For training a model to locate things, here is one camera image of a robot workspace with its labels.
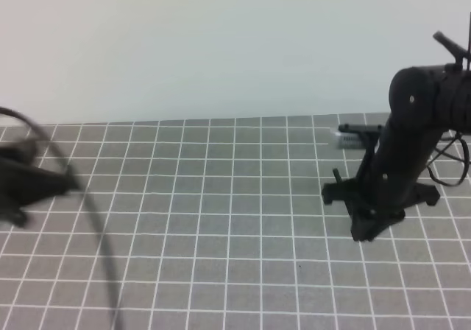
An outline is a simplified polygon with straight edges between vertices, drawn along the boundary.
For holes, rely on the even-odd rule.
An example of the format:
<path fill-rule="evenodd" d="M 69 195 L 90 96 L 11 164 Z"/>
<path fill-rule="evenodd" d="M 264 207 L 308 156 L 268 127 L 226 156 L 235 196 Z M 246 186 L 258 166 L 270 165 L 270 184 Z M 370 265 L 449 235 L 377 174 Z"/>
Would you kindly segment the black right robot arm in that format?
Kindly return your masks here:
<path fill-rule="evenodd" d="M 442 32 L 433 38 L 451 53 L 453 63 L 400 70 L 389 86 L 385 124 L 341 124 L 336 131 L 342 149 L 365 154 L 354 178 L 344 180 L 333 170 L 336 180 L 323 186 L 322 200 L 326 205 L 344 202 L 356 242 L 372 241 L 402 222 L 409 207 L 436 205 L 436 186 L 418 178 L 444 133 L 455 131 L 450 143 L 470 134 L 470 49 Z"/>

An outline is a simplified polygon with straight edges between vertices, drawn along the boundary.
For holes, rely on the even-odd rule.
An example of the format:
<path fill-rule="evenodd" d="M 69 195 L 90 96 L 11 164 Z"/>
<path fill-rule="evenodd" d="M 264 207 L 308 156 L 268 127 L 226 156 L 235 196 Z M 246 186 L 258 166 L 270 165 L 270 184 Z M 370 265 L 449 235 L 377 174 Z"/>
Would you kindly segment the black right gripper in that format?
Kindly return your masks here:
<path fill-rule="evenodd" d="M 388 119 L 356 179 L 326 183 L 323 203 L 351 203 L 353 231 L 383 231 L 402 222 L 411 206 L 435 206 L 440 193 L 418 177 L 442 134 L 440 128 L 415 130 Z"/>

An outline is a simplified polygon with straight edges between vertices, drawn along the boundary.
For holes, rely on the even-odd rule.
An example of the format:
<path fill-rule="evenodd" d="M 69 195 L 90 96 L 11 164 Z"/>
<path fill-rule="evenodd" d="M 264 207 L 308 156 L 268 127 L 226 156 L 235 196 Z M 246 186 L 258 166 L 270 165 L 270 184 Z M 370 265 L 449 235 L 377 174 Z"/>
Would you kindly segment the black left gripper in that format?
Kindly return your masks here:
<path fill-rule="evenodd" d="M 78 188 L 70 171 L 52 172 L 35 165 L 36 145 L 1 146 L 1 221 L 15 227 L 29 222 L 24 207 Z"/>

